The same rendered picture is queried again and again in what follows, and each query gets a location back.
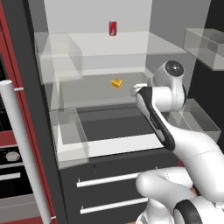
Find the dark grey fridge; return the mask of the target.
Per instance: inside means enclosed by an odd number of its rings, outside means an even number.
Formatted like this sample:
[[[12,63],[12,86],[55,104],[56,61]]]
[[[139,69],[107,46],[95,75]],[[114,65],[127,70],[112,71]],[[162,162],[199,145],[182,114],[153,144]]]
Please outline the dark grey fridge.
[[[212,0],[29,0],[35,32],[107,33],[109,22],[117,22],[119,32],[151,32],[184,50],[187,28],[202,27]],[[184,84],[190,85],[195,58],[188,52],[176,54],[134,54],[82,56],[83,77],[99,74],[147,74],[167,60],[179,60],[185,67]],[[130,103],[78,109],[130,108]],[[65,191],[74,189],[64,185]],[[116,186],[119,190],[135,186],[124,180],[99,187]]]

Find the dark freezer drawer front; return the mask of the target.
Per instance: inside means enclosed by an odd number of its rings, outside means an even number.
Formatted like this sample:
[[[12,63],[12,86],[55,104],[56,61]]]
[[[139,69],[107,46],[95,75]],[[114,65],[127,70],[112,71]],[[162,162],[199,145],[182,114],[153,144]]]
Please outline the dark freezer drawer front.
[[[65,191],[68,224],[126,224],[135,221],[145,209],[146,203],[110,208],[81,214],[82,208],[100,207],[140,199],[133,187],[119,190],[112,187],[83,187]]]
[[[87,164],[59,171],[64,185],[77,187],[79,181],[144,172],[178,165],[177,157],[164,148],[134,151],[104,157],[92,157]]]

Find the black built-in oven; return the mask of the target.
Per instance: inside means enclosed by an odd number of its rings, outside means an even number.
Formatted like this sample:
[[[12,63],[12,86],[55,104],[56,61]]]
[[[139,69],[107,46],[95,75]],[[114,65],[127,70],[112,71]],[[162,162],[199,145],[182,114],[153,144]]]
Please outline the black built-in oven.
[[[6,79],[3,56],[0,53],[0,81]],[[0,95],[0,132],[8,130],[12,130],[12,128]],[[0,200],[32,194],[32,187],[21,155],[18,161],[8,162],[6,154],[10,151],[16,151],[20,154],[16,145],[0,146]]]

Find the red cabinet run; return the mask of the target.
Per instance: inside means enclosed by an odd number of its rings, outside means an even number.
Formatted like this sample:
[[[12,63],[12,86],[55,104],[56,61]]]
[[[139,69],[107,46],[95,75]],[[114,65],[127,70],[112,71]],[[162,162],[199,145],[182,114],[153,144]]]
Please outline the red cabinet run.
[[[32,42],[22,0],[0,0],[0,27],[3,28],[3,33],[0,36],[3,47],[0,49],[0,53],[3,55],[8,78],[12,81],[17,96],[32,155],[51,215],[50,224],[58,224],[25,93],[28,85],[24,81],[24,75],[26,69],[32,64],[29,61]]]

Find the red soda can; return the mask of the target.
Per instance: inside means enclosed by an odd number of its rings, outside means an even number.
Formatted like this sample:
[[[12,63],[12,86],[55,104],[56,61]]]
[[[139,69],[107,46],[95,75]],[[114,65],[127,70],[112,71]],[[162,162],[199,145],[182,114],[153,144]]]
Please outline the red soda can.
[[[115,36],[117,30],[117,22],[116,21],[110,21],[109,22],[109,35]]]

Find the dark fridge door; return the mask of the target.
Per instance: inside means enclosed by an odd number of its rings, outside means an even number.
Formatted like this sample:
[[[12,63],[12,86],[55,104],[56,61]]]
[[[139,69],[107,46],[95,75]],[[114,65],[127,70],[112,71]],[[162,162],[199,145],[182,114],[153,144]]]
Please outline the dark fridge door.
[[[35,56],[32,15],[28,0],[22,1],[31,38],[31,57],[29,59],[31,65],[26,69],[24,74],[24,81],[28,85],[28,89],[25,91],[27,95],[28,108],[30,110],[31,121],[37,138],[38,149],[45,169],[45,176],[58,224],[68,224],[60,185],[60,175],[54,155],[49,115],[46,111],[44,89],[40,84],[39,71]]]
[[[224,32],[224,0],[212,0],[206,28]],[[224,72],[212,71],[196,60],[188,96],[194,98],[220,128],[218,141],[224,153]]]

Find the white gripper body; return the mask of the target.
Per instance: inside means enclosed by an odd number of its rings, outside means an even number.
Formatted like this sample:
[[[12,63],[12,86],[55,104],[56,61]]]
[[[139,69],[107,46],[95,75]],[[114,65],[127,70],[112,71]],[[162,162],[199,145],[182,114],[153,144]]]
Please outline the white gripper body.
[[[131,89],[131,95],[135,96],[137,94],[137,92],[141,89],[147,87],[146,83],[138,83],[136,85],[133,86],[133,88]]]

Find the grey oven knob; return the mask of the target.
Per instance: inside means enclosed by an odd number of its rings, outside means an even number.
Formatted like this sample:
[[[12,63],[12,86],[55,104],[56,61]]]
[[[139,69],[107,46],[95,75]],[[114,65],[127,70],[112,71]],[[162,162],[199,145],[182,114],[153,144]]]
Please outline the grey oven knob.
[[[20,159],[20,154],[16,151],[10,151],[6,154],[6,159],[8,162],[15,162]]]

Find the yellow cheese wedge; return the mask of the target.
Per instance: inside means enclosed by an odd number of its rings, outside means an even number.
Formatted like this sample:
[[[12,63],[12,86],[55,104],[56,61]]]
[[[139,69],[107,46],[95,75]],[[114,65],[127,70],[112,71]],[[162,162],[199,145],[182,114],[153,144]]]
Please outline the yellow cheese wedge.
[[[122,79],[113,79],[111,81],[111,86],[114,88],[121,88],[123,85],[123,80]]]

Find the clear door bin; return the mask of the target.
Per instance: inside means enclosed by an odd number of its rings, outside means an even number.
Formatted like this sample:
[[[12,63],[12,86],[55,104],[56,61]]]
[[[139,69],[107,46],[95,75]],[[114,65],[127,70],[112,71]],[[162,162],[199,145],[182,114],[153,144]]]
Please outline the clear door bin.
[[[89,162],[89,147],[75,108],[50,112],[52,139],[60,170]]]
[[[167,121],[181,129],[204,132],[215,142],[221,135],[219,127],[194,99],[187,99],[180,111],[170,112]]]
[[[35,53],[43,84],[82,78],[82,49],[68,32],[36,32]]]
[[[213,71],[224,71],[224,32],[187,28],[184,48]]]

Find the clear glass fridge shelf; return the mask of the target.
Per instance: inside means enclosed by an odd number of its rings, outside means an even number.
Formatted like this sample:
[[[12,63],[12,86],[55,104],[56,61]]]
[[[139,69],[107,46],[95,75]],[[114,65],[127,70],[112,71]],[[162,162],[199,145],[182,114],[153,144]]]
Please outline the clear glass fridge shelf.
[[[151,74],[111,73],[85,75],[81,80],[71,80],[61,84],[64,107],[85,108],[101,105],[125,104],[135,101],[131,89],[138,83],[146,83]],[[111,86],[113,79],[122,79],[122,87]]]
[[[71,37],[85,56],[176,54],[185,50],[149,32],[72,33]]]

